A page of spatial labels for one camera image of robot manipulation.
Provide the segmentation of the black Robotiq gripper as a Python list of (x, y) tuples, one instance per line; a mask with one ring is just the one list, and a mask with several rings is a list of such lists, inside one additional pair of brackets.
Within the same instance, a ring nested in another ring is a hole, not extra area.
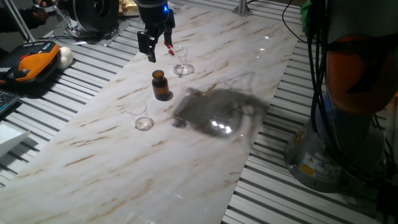
[(172, 46), (172, 30), (175, 28), (174, 12), (168, 6), (168, 0), (135, 0), (140, 18), (145, 25), (144, 31), (137, 33), (139, 51), (150, 62), (156, 62), (155, 39), (164, 35), (164, 44)]

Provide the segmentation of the person hand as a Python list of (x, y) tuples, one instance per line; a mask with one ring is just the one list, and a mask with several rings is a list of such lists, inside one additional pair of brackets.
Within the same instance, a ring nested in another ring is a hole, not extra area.
[(44, 12), (50, 16), (56, 15), (56, 3), (53, 0), (38, 0), (34, 1), (32, 7), (34, 12)]

